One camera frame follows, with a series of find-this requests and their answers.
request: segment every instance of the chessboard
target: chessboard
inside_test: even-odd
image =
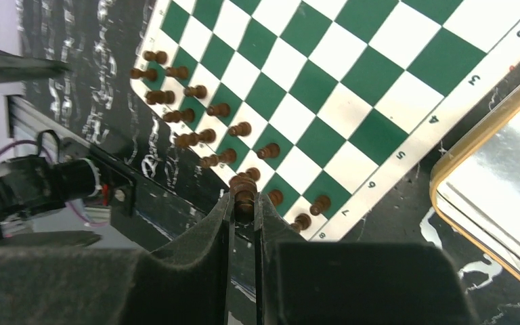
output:
[[[173,145],[335,241],[519,63],[520,0],[157,0],[137,54]]]

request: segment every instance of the cable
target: cable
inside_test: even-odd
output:
[[[17,146],[21,146],[23,144],[31,144],[31,145],[34,145],[34,146],[39,146],[39,143],[36,142],[36,141],[33,141],[33,140],[18,140],[18,141],[12,142],[12,143],[2,147],[0,149],[0,157],[3,156],[7,151],[9,151],[9,150],[11,150],[11,149],[13,149],[13,148],[15,148]],[[53,158],[52,158],[52,156],[51,156],[51,154],[49,153],[48,150],[42,149],[42,150],[39,150],[39,151],[45,153],[45,156],[46,156],[46,158],[47,158],[49,163],[52,162]],[[74,204],[72,202],[65,202],[65,205],[70,210],[72,210],[74,215],[76,215],[80,220],[84,221],[85,225],[89,225],[91,227],[104,227],[104,226],[108,225],[108,222],[92,222],[92,220],[89,220],[88,217],[80,214],[77,211],[77,208],[74,206]]]

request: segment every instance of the brown chess piece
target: brown chess piece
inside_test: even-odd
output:
[[[186,97],[196,97],[200,100],[202,98],[205,98],[207,93],[208,93],[208,91],[207,91],[206,87],[203,85],[198,85],[196,87],[186,87],[184,89],[184,95]]]
[[[292,229],[296,232],[301,232],[306,230],[312,224],[312,219],[309,215],[305,213],[300,213],[296,219],[294,219],[294,223],[291,224]]]
[[[216,140],[216,132],[205,129],[200,133],[188,133],[177,137],[177,146],[196,146],[199,143],[210,144]]]
[[[177,79],[188,79],[188,68],[185,66],[179,66],[175,68],[170,66],[167,68],[167,77],[173,77]]]
[[[260,179],[260,171],[256,167],[250,167],[245,172],[238,173],[238,176],[249,177],[253,181]]]
[[[213,154],[200,159],[202,168],[210,168],[217,166],[219,163],[232,164],[236,161],[236,151],[232,148],[224,150],[221,154]]]
[[[147,71],[143,71],[137,68],[131,69],[131,79],[140,79],[144,78],[151,82],[155,82],[158,78],[158,72],[156,69],[148,69]]]
[[[226,103],[210,105],[207,108],[207,114],[209,116],[227,117],[228,115],[230,115],[230,106]]]
[[[280,146],[278,144],[268,144],[266,147],[258,150],[256,156],[260,159],[276,158],[280,154]]]
[[[319,215],[320,213],[328,210],[332,205],[330,198],[325,195],[320,195],[314,201],[314,204],[310,207],[310,213],[312,215]]]
[[[228,129],[228,135],[231,137],[245,137],[252,132],[252,126],[248,122],[240,122]]]
[[[194,122],[194,111],[191,108],[185,110],[174,110],[168,112],[162,116],[162,119],[166,123],[178,123],[180,121],[192,123]]]
[[[272,201],[272,204],[277,207],[278,205],[282,204],[284,195],[279,190],[272,190],[268,193],[268,198]]]
[[[146,98],[154,100],[158,104],[172,104],[176,100],[176,95],[174,94],[174,91],[171,90],[156,90],[149,91],[146,94]]]
[[[154,53],[153,51],[145,51],[142,54],[142,58],[147,61],[155,61],[156,63],[162,65],[167,63],[169,56],[164,51],[158,51],[156,53]]]

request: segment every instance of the green square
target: green square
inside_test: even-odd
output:
[[[346,140],[329,125],[316,117],[306,129],[296,147],[321,168],[338,152]]]
[[[233,4],[240,7],[240,9],[244,10],[248,15],[252,16],[258,4],[260,4],[260,0],[230,0]]]
[[[302,1],[280,37],[303,55],[309,56],[331,24],[332,20]]]
[[[151,61],[151,62],[148,62],[148,64],[144,68],[144,70],[148,70],[148,69],[155,69],[158,76],[155,81],[150,81],[146,78],[143,78],[142,82],[150,90],[160,90],[160,88],[163,86],[163,83],[164,83],[165,77],[166,77],[166,72],[165,72],[163,66],[161,66],[160,64],[158,64],[154,61]]]
[[[296,200],[300,197],[300,193],[296,192],[296,190],[277,173],[266,183],[266,186],[262,189],[262,193],[268,194],[272,190],[279,190],[282,193],[284,200],[276,207],[276,211],[283,217],[292,205],[296,203]]]
[[[325,171],[322,171],[302,195],[310,203],[314,203],[320,195],[330,198],[330,208],[322,214],[328,220],[348,201],[351,194]]]
[[[367,47],[348,71],[342,84],[374,106],[404,69],[371,47]]]
[[[336,22],[369,43],[396,5],[397,0],[348,1],[336,18]]]
[[[238,53],[252,62],[258,69],[262,69],[268,55],[276,42],[276,35],[268,28],[252,19],[244,32]]]
[[[484,56],[485,52],[442,28],[412,62],[408,72],[447,96]]]
[[[230,167],[233,171],[236,171],[236,169],[240,167],[240,164],[242,164],[244,158],[246,158],[246,155],[250,152],[250,148],[248,148],[248,146],[242,142],[239,137],[225,136],[224,139],[222,139],[220,142],[220,145],[218,145],[216,154],[221,154],[228,148],[232,148],[234,151],[236,151],[236,161],[228,165],[228,167]]]
[[[336,79],[312,61],[308,61],[294,82],[290,94],[312,112],[318,113],[337,84]]]
[[[252,149],[255,152],[257,152],[258,150],[272,143],[278,144],[278,146],[280,147],[280,154],[278,155],[278,157],[269,158],[264,161],[268,164],[268,166],[272,167],[272,169],[277,169],[278,166],[280,166],[280,164],[282,163],[282,160],[284,160],[284,158],[288,156],[288,153],[290,152],[290,150],[292,150],[292,147],[294,145],[292,144],[292,142],[286,139],[286,137],[284,137],[280,132],[274,129],[273,126],[269,124],[264,129],[264,131],[256,141],[256,144],[254,144]]]
[[[202,22],[209,30],[213,30],[223,2],[223,0],[197,0],[192,16]]]
[[[285,95],[285,90],[261,73],[248,93],[246,103],[268,121]]]
[[[349,141],[378,166],[399,147],[408,134],[377,110],[372,110]]]
[[[186,80],[182,79],[176,79],[178,82],[183,85],[184,87],[188,86],[188,83],[190,82],[190,76],[194,73],[194,70],[196,70],[196,66],[198,65],[198,62],[190,55],[187,51],[185,51],[182,47],[178,48],[178,52],[176,53],[176,57],[174,58],[174,62],[172,63],[172,66],[178,68],[179,66],[185,66],[188,68],[188,78]]]
[[[213,34],[200,63],[218,79],[222,79],[233,55],[234,50]]]
[[[431,18],[440,25],[456,11],[463,0],[402,0],[420,13]]]
[[[236,114],[236,111],[240,108],[242,104],[242,100],[238,98],[236,94],[234,94],[226,85],[223,83],[220,84],[214,98],[211,101],[211,105],[218,105],[220,103],[226,103],[230,106],[230,114],[227,117],[217,116],[222,123],[226,126],[229,126]]]
[[[176,2],[171,1],[167,15],[162,20],[162,29],[167,35],[169,35],[176,43],[180,43],[180,38],[190,17],[189,13],[182,9]]]
[[[196,98],[184,97],[182,103],[180,104],[180,110],[185,110],[186,108],[191,108],[194,111],[194,121],[191,123],[185,123],[191,130],[194,131],[204,116],[206,108]]]

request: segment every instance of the marble surface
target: marble surface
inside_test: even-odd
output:
[[[176,209],[190,210],[190,216],[185,223],[170,223],[167,233],[178,235],[185,225],[190,227],[204,217],[225,188],[213,174],[196,168],[195,154],[170,146],[169,128],[130,89],[128,70],[153,5],[154,0],[17,0],[23,54],[67,61],[73,67],[64,79],[25,84],[25,92],[29,101],[60,125],[179,196],[174,201]],[[446,148],[519,83],[520,65],[344,239],[427,241],[442,248],[454,260],[481,324],[520,324],[520,283],[433,213],[429,177]],[[211,192],[210,188],[221,190]],[[235,288],[241,289],[243,299],[253,301],[251,290],[239,284]],[[249,322],[247,315],[232,313]]]

